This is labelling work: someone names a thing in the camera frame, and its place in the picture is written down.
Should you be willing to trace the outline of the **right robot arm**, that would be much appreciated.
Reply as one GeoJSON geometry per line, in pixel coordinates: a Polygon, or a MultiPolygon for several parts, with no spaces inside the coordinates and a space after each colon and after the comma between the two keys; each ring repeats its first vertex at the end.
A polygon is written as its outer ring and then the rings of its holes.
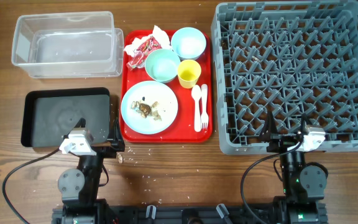
{"type": "Polygon", "coordinates": [[[317,162],[305,161],[305,154],[317,149],[326,132],[301,116],[294,135],[278,133],[272,112],[268,112],[259,139],[268,142],[267,152],[277,153],[280,161],[284,196],[276,196],[268,212],[269,223],[327,223],[324,198],[328,170],[317,162]]]}

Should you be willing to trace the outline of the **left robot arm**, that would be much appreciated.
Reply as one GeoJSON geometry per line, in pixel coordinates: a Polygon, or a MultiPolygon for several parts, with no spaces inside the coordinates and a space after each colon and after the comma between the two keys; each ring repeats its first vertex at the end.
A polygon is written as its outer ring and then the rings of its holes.
{"type": "Polygon", "coordinates": [[[59,150],[79,157],[79,161],[77,168],[66,170],[58,179],[63,208],[53,211],[52,223],[119,223],[107,201],[97,198],[101,174],[106,170],[103,161],[125,151],[119,121],[115,119],[108,132],[109,146],[93,146],[93,140],[84,118],[63,138],[59,150]]]}

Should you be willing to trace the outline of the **mint green bowl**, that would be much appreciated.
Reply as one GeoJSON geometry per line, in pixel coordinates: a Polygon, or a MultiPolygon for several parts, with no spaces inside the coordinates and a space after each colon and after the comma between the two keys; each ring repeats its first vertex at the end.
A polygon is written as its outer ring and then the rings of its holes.
{"type": "Polygon", "coordinates": [[[154,50],[145,60],[145,71],[153,80],[169,83],[177,76],[180,62],[179,56],[172,50],[154,50]]]}

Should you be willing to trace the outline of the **white napkin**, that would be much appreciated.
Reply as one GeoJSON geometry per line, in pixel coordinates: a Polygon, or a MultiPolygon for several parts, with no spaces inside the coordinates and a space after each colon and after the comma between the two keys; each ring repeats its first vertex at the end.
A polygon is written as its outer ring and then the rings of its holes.
{"type": "Polygon", "coordinates": [[[163,49],[171,50],[172,46],[170,44],[170,39],[165,31],[163,31],[158,26],[154,26],[154,29],[151,34],[144,36],[142,38],[135,38],[131,44],[124,47],[124,51],[129,56],[133,57],[135,51],[148,40],[150,37],[154,37],[155,40],[160,44],[163,49]]]}

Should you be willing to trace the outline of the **red snack wrapper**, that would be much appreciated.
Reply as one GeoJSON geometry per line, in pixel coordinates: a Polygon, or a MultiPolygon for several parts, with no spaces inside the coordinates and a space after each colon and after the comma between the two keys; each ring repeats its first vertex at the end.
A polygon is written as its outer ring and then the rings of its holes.
{"type": "Polygon", "coordinates": [[[152,35],[143,39],[135,38],[132,44],[124,48],[125,53],[132,57],[126,64],[127,68],[132,70],[141,67],[150,53],[161,48],[159,42],[152,35]]]}

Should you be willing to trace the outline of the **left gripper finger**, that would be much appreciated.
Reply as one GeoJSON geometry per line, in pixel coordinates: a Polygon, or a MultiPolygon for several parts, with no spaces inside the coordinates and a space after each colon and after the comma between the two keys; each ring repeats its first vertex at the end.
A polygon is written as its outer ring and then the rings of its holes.
{"type": "Polygon", "coordinates": [[[124,138],[121,134],[121,129],[119,125],[119,119],[116,118],[113,122],[112,128],[109,132],[109,142],[111,147],[117,152],[125,151],[124,138]]]}
{"type": "Polygon", "coordinates": [[[86,120],[84,118],[80,118],[78,120],[78,122],[75,124],[75,126],[73,127],[73,129],[70,130],[67,134],[63,135],[62,138],[63,139],[68,139],[68,135],[72,131],[79,131],[79,130],[85,129],[85,127],[86,127],[86,120]]]}

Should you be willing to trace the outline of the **light blue bowl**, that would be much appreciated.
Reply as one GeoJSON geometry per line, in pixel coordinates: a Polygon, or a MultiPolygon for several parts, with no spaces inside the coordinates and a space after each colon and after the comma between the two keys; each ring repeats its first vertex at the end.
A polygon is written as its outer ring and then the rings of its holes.
{"type": "Polygon", "coordinates": [[[184,27],[173,34],[171,46],[181,60],[196,60],[206,48],[206,37],[198,29],[184,27]]]}

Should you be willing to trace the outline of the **yellow plastic cup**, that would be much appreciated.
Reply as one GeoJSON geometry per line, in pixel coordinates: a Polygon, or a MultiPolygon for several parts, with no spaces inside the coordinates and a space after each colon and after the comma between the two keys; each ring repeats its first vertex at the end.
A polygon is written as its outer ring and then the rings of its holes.
{"type": "Polygon", "coordinates": [[[180,62],[177,73],[180,85],[190,89],[196,85],[201,75],[201,65],[196,60],[184,60],[180,62]]]}

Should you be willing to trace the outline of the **white plastic spoon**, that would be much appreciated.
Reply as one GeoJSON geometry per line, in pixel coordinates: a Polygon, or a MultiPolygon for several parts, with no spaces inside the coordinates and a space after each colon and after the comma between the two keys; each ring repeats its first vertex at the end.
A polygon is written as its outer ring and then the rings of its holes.
{"type": "Polygon", "coordinates": [[[195,85],[192,88],[191,96],[195,102],[194,130],[198,133],[201,131],[201,115],[200,115],[201,88],[198,85],[195,85]]]}

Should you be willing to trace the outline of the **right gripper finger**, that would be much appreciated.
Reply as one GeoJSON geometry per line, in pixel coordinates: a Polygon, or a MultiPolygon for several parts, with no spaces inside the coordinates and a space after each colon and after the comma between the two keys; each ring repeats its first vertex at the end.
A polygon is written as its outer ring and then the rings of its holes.
{"type": "Polygon", "coordinates": [[[301,115],[301,123],[300,123],[300,134],[305,134],[307,125],[310,125],[310,119],[306,114],[301,115]]]}
{"type": "Polygon", "coordinates": [[[275,125],[275,118],[271,111],[267,113],[267,118],[259,135],[262,142],[276,141],[278,139],[278,131],[275,125]]]}

